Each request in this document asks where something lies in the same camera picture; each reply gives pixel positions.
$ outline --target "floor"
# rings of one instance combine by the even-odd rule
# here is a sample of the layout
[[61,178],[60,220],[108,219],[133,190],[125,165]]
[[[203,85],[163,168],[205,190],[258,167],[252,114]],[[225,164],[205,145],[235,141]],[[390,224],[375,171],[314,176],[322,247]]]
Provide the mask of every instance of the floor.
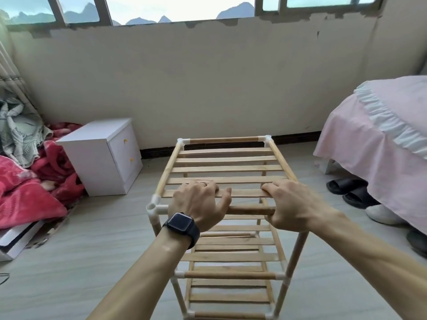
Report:
[[[316,143],[279,146],[301,182],[321,193],[335,208],[365,231],[427,260],[410,249],[407,229],[370,220],[326,190],[334,175],[314,166]],[[11,263],[0,263],[10,279],[0,286],[2,320],[83,320],[154,239],[145,205],[154,192],[167,158],[144,161],[144,168],[126,196],[83,199],[67,225],[44,246],[25,250]],[[289,257],[296,234],[279,231]],[[277,294],[278,283],[274,283]],[[169,284],[153,319],[182,319]],[[334,250],[310,234],[297,266],[284,308],[287,320],[397,320],[376,291]]]

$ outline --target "watch face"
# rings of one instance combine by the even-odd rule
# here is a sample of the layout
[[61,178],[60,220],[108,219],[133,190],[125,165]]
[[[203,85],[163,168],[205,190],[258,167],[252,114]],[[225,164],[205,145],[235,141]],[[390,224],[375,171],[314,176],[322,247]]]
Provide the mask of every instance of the watch face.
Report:
[[192,222],[193,219],[183,213],[175,213],[169,220],[169,225],[184,233],[189,229]]

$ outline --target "window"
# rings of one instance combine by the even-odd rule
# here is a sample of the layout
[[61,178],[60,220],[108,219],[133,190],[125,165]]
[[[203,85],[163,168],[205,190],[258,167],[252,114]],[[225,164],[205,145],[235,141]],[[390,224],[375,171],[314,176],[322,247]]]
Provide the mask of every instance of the window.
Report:
[[378,11],[383,0],[0,0],[11,31]]
[[0,9],[9,25],[55,21],[47,0],[0,0]]

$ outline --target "forearm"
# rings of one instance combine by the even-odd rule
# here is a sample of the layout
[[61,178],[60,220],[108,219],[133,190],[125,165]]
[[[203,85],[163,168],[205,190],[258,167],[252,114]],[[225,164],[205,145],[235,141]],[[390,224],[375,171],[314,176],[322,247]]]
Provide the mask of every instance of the forearm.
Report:
[[333,211],[313,230],[344,257],[405,320],[427,314],[427,269]]
[[163,228],[87,320],[148,320],[190,238]]

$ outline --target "pink bed skirt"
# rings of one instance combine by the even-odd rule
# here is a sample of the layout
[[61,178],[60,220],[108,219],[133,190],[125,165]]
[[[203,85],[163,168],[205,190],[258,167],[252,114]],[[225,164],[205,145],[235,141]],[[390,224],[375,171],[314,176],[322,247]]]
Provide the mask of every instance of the pink bed skirt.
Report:
[[355,94],[329,115],[314,155],[368,181],[372,197],[427,234],[427,160],[377,129]]

